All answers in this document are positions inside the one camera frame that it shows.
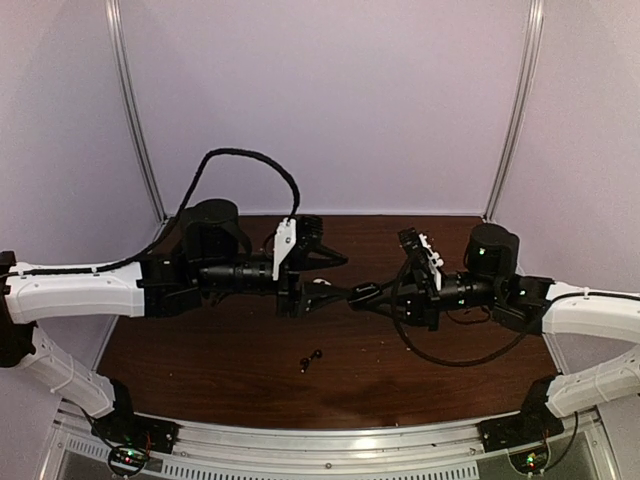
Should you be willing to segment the black earbud charging case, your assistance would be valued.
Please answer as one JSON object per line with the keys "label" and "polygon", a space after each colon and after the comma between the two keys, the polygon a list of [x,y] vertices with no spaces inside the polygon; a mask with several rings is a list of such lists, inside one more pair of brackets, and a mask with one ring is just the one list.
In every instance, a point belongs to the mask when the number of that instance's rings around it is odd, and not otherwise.
{"label": "black earbud charging case", "polygon": [[377,283],[368,282],[360,284],[351,290],[348,298],[348,304],[353,309],[361,308],[370,300],[380,295],[380,287]]}

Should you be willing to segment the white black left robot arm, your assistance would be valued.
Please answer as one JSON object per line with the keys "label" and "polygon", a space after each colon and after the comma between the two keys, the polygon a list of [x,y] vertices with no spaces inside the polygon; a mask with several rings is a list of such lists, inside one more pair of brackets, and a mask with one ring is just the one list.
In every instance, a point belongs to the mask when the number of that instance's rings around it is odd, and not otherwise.
{"label": "white black left robot arm", "polygon": [[323,243],[318,216],[286,217],[272,236],[272,253],[255,253],[239,225],[237,206],[212,199],[177,219],[180,242],[168,254],[150,251],[109,266],[42,266],[1,254],[1,365],[26,369],[52,393],[76,403],[123,444],[137,442],[144,424],[128,389],[91,372],[38,327],[41,319],[85,315],[168,318],[234,294],[272,295],[280,315],[302,316],[339,301],[347,291],[299,281],[301,273],[334,268],[346,256]]}

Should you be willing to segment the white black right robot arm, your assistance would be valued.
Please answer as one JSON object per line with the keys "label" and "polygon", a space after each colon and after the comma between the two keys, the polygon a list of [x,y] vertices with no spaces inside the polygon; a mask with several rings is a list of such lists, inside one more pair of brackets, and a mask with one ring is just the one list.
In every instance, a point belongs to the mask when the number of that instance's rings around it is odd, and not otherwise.
{"label": "white black right robot arm", "polygon": [[[348,303],[354,310],[389,317],[406,348],[445,367],[469,368],[492,362],[528,335],[550,340],[578,334],[631,343],[629,351],[576,373],[560,373],[542,387],[542,404],[533,403],[513,419],[519,440],[535,440],[551,424],[551,415],[581,410],[639,391],[639,296],[599,291],[516,272],[520,240],[497,224],[475,226],[465,249],[464,271],[447,274],[444,261],[426,235],[413,228],[398,234],[406,260],[386,284],[362,284]],[[443,313],[481,308],[516,337],[500,349],[470,360],[445,360],[420,350],[408,326],[435,330]]]}

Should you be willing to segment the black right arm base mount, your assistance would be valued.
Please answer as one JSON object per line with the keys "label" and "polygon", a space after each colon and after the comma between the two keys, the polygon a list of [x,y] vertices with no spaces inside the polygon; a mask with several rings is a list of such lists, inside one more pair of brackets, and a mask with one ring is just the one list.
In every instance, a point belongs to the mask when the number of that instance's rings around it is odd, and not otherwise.
{"label": "black right arm base mount", "polygon": [[551,380],[535,381],[517,413],[484,420],[478,426],[484,452],[506,449],[520,474],[542,474],[550,463],[548,440],[564,432],[563,422],[546,406]]}

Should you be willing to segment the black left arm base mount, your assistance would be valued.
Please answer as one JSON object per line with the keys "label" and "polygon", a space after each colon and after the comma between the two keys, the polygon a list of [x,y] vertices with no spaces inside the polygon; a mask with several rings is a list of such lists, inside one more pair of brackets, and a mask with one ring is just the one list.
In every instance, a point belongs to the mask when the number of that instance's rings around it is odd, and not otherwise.
{"label": "black left arm base mount", "polygon": [[152,452],[171,454],[179,426],[169,420],[138,415],[128,388],[111,380],[114,409],[96,418],[84,412],[91,433],[108,448],[107,466],[117,478],[129,479],[139,474],[151,459]]}

